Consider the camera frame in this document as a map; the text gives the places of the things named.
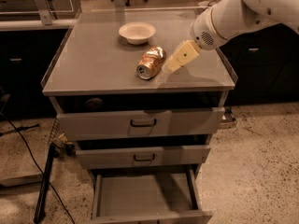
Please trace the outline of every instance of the can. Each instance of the can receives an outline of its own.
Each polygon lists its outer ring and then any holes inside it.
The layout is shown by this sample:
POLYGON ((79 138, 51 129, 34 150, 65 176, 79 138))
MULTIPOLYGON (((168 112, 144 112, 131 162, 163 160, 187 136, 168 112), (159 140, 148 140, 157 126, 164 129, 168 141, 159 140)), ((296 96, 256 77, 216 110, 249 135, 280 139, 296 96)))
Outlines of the can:
POLYGON ((165 59, 166 52, 161 47, 153 47, 142 55, 136 72, 143 79, 151 79, 159 73, 165 59))

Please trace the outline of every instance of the concrete floor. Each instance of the concrete floor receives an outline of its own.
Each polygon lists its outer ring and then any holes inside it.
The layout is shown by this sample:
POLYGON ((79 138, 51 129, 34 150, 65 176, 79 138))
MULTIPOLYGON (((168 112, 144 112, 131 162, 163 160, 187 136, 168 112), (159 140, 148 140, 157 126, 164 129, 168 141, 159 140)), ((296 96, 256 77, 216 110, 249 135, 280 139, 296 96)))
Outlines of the concrete floor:
MULTIPOLYGON (((82 0, 84 12, 110 8, 111 4, 110 0, 82 0)), ((234 106, 233 111, 236 127, 215 133, 196 180, 203 210, 214 213, 209 223, 299 223, 299 103, 234 106)), ((13 122, 15 126, 40 124, 22 133, 44 169, 54 119, 13 122)), ((11 126, 0 122, 0 132, 8 130, 11 126)), ((38 174, 17 133, 0 137, 0 148, 0 179, 38 174)), ((61 152, 54 160, 50 181, 76 223, 90 219, 93 184, 75 156, 61 152)), ((38 192, 39 186, 0 192, 0 223, 33 223, 38 192)), ((71 223, 51 189, 42 223, 71 223)))

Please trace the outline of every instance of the gray countertop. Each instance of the gray countertop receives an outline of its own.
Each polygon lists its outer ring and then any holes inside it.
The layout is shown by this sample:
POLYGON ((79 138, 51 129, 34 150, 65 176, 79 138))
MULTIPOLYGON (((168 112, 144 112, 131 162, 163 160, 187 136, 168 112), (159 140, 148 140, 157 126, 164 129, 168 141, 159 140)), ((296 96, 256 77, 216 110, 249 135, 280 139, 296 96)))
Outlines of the gray countertop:
POLYGON ((191 39, 196 14, 192 9, 107 11, 81 14, 44 87, 48 96, 165 91, 227 91, 235 84, 216 50, 202 50, 173 74, 162 70, 151 80, 135 69, 144 52, 162 47, 168 55, 191 39), (156 28, 149 43, 128 44, 119 36, 127 22, 143 21, 156 28))

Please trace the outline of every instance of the can lid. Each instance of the can lid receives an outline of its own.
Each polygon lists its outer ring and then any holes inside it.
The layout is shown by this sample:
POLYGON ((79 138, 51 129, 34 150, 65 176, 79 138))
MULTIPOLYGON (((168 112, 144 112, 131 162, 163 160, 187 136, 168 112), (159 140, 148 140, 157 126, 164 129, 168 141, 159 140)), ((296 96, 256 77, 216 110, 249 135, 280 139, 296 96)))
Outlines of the can lid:
POLYGON ((143 79, 151 78, 151 70, 146 65, 140 64, 136 70, 137 70, 138 75, 141 78, 143 78, 143 79))

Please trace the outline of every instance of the empty bottom drawer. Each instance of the empty bottom drawer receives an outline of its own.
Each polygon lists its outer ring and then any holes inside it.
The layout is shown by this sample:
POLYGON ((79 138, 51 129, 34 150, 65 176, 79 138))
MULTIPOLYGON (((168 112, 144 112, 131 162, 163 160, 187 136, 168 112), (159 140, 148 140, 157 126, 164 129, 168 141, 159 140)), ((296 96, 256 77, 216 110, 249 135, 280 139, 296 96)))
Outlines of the empty bottom drawer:
POLYGON ((107 171, 97 176, 93 220, 86 223, 202 224, 190 166, 107 171))

